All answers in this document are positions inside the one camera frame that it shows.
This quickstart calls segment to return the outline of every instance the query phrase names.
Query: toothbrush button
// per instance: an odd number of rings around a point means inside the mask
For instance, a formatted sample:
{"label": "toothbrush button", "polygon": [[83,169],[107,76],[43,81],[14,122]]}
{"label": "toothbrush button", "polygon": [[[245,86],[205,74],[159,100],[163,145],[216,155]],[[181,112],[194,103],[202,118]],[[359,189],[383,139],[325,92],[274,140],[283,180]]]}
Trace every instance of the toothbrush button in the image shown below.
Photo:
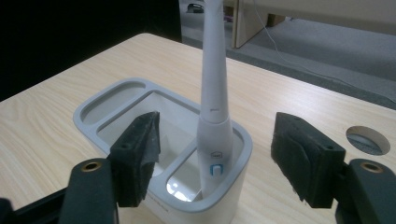
{"label": "toothbrush button", "polygon": [[222,175],[222,165],[216,164],[210,166],[210,174],[213,176],[221,176]]}

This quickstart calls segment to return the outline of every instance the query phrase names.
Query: toothbrush handle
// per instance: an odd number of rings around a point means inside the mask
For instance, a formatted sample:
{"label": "toothbrush handle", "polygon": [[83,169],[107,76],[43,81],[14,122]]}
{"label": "toothbrush handle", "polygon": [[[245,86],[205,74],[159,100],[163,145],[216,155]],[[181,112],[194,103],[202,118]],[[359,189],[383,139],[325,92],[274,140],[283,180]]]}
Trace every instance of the toothbrush handle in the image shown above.
{"label": "toothbrush handle", "polygon": [[205,198],[216,190],[233,166],[233,127],[230,119],[212,124],[200,118],[197,147],[201,192]]}

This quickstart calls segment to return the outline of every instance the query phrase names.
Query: table surface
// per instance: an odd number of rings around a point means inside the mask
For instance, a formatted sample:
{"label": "table surface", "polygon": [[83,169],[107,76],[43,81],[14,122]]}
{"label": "table surface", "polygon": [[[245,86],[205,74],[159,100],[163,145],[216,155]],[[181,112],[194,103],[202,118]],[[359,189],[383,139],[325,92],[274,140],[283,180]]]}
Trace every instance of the table surface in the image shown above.
{"label": "table surface", "polygon": [[[79,162],[105,156],[72,120],[89,97],[121,79],[142,77],[199,103],[201,66],[200,49],[143,34],[1,102],[0,197],[20,208],[66,187]],[[396,171],[396,111],[231,59],[227,69],[232,119],[254,145],[232,223],[335,223],[335,202],[333,209],[300,202],[272,161],[276,112],[307,120],[346,149],[346,162],[364,158]],[[352,126],[382,133],[390,152],[372,156],[354,148],[346,138]],[[121,209],[120,218],[161,223],[143,204]]]}

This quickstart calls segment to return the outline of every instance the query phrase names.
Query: toothbrush holder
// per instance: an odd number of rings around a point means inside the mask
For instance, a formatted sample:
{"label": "toothbrush holder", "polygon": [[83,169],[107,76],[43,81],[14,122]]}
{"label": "toothbrush holder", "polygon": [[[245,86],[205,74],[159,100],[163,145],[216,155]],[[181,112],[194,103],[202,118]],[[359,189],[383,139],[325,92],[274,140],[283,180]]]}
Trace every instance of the toothbrush holder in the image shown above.
{"label": "toothbrush holder", "polygon": [[233,122],[233,168],[208,197],[202,198],[196,153],[200,106],[143,78],[127,78],[80,105],[73,120],[90,143],[110,147],[139,115],[160,112],[160,161],[143,203],[163,222],[230,223],[237,209],[253,144]]}

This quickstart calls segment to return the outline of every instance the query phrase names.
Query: light wood tabletop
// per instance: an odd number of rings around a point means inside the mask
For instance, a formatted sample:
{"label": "light wood tabletop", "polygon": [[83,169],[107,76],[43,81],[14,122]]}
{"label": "light wood tabletop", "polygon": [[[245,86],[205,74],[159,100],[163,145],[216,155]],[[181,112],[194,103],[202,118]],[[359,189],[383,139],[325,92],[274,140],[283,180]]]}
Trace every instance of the light wood tabletop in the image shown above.
{"label": "light wood tabletop", "polygon": [[[104,157],[73,122],[76,108],[105,87],[142,77],[200,102],[202,51],[154,35],[137,35],[0,103],[0,197],[14,209],[65,188],[81,161]],[[354,158],[396,171],[396,111],[227,59],[230,112],[250,133],[236,223],[335,223],[333,209],[302,203],[271,159],[276,112],[298,116]],[[365,126],[388,139],[390,151],[372,156],[354,148],[346,132]],[[121,223],[161,223],[144,205],[121,209]]]}

